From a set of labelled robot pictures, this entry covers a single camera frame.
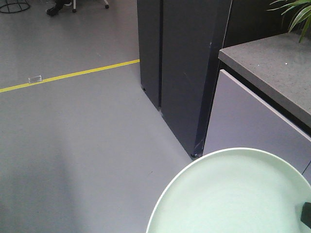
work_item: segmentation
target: small sticker on floor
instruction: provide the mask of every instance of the small sticker on floor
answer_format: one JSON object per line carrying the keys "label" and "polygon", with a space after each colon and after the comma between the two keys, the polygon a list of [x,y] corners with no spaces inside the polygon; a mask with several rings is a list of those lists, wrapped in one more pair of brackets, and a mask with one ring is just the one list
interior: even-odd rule
{"label": "small sticker on floor", "polygon": [[29,84],[42,82],[42,76],[39,75],[39,76],[35,76],[32,78],[28,78],[28,82],[29,82]]}

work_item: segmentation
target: green leaf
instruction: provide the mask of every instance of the green leaf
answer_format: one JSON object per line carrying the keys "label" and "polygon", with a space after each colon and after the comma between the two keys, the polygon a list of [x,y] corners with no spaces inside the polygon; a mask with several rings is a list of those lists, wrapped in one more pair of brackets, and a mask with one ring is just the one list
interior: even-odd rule
{"label": "green leaf", "polygon": [[287,0],[277,0],[277,1],[274,1],[274,2],[270,3],[270,5],[272,5],[272,4],[276,3],[276,2],[279,2],[279,1],[287,1]]}
{"label": "green leaf", "polygon": [[302,33],[301,33],[300,38],[299,38],[299,43],[305,37],[306,31],[310,26],[310,22],[311,22],[311,16],[309,16],[309,18],[307,19],[307,22],[305,23],[305,26],[303,27]]}
{"label": "green leaf", "polygon": [[311,16],[311,11],[308,11],[298,22],[301,23],[302,21],[304,21],[305,19],[307,19],[309,16]]}
{"label": "green leaf", "polygon": [[309,11],[311,10],[311,6],[308,6],[306,8],[304,8],[303,10],[301,10],[299,12],[299,14],[296,16],[296,18],[293,20],[290,28],[289,28],[289,32],[292,31],[292,29],[294,28],[294,26],[296,26],[296,24],[305,16],[305,14],[307,14]]}
{"label": "green leaf", "polygon": [[302,4],[305,4],[305,3],[311,3],[311,0],[297,0],[297,1],[285,4],[283,6],[280,6],[278,8],[270,9],[268,11],[274,11],[274,10],[278,10],[278,9],[281,9],[281,8],[284,8],[284,7],[299,6],[299,5],[302,5]]}
{"label": "green leaf", "polygon": [[303,5],[303,6],[300,6],[300,7],[299,7],[299,10],[297,10],[297,11],[295,12],[295,14],[293,15],[293,17],[292,17],[292,19],[291,19],[291,23],[290,23],[290,25],[288,26],[288,30],[290,29],[291,24],[293,23],[294,19],[297,17],[297,15],[299,14],[299,12],[302,11],[305,7],[306,7],[306,6],[304,6],[304,5]]}
{"label": "green leaf", "polygon": [[288,8],[286,11],[284,11],[281,15],[285,14],[286,12],[290,11],[291,9],[295,8],[296,6],[291,6],[290,8]]}

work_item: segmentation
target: chair leg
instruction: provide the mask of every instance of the chair leg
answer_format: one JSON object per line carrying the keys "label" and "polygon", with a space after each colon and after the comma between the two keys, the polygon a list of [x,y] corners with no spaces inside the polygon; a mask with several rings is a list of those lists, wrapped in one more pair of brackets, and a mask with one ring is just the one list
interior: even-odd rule
{"label": "chair leg", "polygon": [[105,2],[105,8],[108,9],[109,8],[109,3],[107,2],[107,0],[104,0]]}
{"label": "chair leg", "polygon": [[76,7],[77,7],[77,0],[73,0],[73,10],[72,10],[72,12],[74,12],[74,13],[77,12]]}

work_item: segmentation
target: plate rim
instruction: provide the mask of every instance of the plate rim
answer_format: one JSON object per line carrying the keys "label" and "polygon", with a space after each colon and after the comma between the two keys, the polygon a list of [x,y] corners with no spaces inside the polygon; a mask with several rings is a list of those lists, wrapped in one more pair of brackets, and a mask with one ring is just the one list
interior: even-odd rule
{"label": "plate rim", "polygon": [[214,151],[214,152],[211,152],[211,153],[208,153],[206,155],[203,155],[201,158],[198,158],[197,160],[194,160],[192,161],[190,164],[188,164],[187,166],[185,166],[180,172],[178,172],[174,178],[169,182],[169,184],[165,187],[165,189],[163,190],[163,192],[161,193],[160,197],[158,198],[153,210],[152,210],[152,213],[150,215],[150,218],[149,218],[149,221],[148,221],[148,225],[147,225],[147,229],[146,229],[146,233],[149,232],[149,229],[150,229],[150,225],[151,225],[151,221],[155,215],[155,212],[157,210],[157,207],[158,205],[160,204],[163,196],[165,195],[165,193],[167,192],[167,190],[171,187],[172,183],[182,174],[184,173],[187,169],[189,169],[191,166],[193,166],[194,164],[200,162],[201,160],[207,158],[207,157],[211,157],[215,154],[218,154],[218,153],[221,153],[221,152],[225,152],[225,151],[230,151],[230,150],[252,150],[252,151],[257,151],[257,152],[262,152],[262,153],[265,153],[265,154],[268,154],[272,157],[274,157],[275,159],[283,162],[284,164],[286,164],[287,166],[289,166],[296,174],[298,174],[298,176],[300,176],[302,178],[302,180],[304,181],[304,183],[307,184],[307,186],[309,187],[309,189],[311,190],[311,185],[309,184],[309,182],[306,180],[306,178],[293,166],[291,165],[290,163],[288,163],[287,161],[285,161],[284,159],[272,154],[272,153],[269,153],[267,151],[264,151],[264,150],[259,150],[259,149],[255,149],[255,148],[247,148],[247,147],[234,147],[234,148],[227,148],[227,149],[222,149],[222,150],[217,150],[217,151]]}

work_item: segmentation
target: black metal base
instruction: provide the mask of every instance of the black metal base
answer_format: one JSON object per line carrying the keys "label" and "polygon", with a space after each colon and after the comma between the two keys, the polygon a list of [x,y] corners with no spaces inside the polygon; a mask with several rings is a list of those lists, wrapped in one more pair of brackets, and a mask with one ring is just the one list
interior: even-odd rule
{"label": "black metal base", "polygon": [[8,2],[5,0],[5,4],[0,6],[0,12],[5,14],[18,13],[26,11],[30,8],[30,4],[26,0],[16,0],[16,2]]}

